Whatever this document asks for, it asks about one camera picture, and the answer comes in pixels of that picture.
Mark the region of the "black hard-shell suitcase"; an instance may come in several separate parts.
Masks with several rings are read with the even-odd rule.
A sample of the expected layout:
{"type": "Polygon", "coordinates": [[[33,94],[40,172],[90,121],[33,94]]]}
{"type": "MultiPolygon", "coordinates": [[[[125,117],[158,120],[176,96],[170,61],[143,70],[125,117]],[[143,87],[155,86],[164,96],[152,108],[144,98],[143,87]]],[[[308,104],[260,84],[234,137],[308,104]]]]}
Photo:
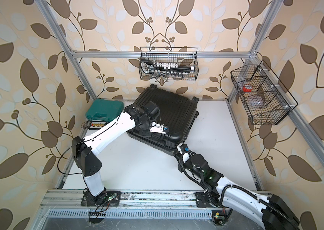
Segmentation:
{"type": "Polygon", "coordinates": [[[168,155],[177,151],[177,146],[187,140],[190,129],[195,119],[199,116],[197,105],[199,98],[189,99],[151,84],[144,89],[136,99],[137,106],[144,106],[147,102],[153,102],[161,113],[156,122],[169,128],[166,134],[152,134],[150,137],[140,135],[134,128],[126,133],[129,137],[158,149],[168,155]]]}

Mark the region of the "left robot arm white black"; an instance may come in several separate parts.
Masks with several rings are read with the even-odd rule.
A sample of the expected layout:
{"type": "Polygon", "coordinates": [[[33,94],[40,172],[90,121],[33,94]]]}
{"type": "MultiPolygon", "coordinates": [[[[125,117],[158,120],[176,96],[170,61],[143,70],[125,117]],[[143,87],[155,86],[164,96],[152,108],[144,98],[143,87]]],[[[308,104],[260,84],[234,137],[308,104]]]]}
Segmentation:
{"type": "Polygon", "coordinates": [[[130,104],[114,120],[97,132],[84,138],[73,139],[73,158],[81,170],[89,193],[97,197],[105,191],[100,169],[100,152],[125,132],[136,129],[142,136],[150,137],[153,133],[166,134],[169,128],[157,121],[161,110],[154,102],[144,106],[130,104]]]}

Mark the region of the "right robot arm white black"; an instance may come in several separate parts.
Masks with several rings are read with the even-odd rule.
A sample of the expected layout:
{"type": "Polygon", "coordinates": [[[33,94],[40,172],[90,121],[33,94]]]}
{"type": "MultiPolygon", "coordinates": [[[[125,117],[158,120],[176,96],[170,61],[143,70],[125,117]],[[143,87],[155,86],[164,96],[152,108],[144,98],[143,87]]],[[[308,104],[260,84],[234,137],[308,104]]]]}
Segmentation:
{"type": "Polygon", "coordinates": [[[264,230],[297,230],[300,221],[282,198],[250,191],[211,168],[203,155],[186,145],[173,152],[178,170],[203,189],[210,205],[229,208],[222,223],[233,211],[247,217],[264,230]]]}

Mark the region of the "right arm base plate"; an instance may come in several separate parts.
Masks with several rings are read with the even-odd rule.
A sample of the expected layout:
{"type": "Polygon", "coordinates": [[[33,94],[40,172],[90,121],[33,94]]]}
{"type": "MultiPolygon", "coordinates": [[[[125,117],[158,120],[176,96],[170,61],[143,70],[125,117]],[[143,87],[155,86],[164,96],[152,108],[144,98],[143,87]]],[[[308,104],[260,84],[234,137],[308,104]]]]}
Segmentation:
{"type": "Polygon", "coordinates": [[[215,206],[219,203],[219,196],[211,192],[196,192],[196,206],[198,208],[222,208],[223,206],[215,206]]]}

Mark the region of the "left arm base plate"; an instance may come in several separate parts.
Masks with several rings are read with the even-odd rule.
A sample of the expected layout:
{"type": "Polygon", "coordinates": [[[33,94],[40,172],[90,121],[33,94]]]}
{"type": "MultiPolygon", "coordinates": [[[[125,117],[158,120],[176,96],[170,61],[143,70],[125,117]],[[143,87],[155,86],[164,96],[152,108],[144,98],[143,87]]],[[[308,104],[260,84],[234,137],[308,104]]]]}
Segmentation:
{"type": "Polygon", "coordinates": [[[110,205],[118,206],[121,200],[120,191],[103,191],[97,196],[93,196],[87,189],[83,193],[81,206],[83,207],[97,207],[110,205]]]}

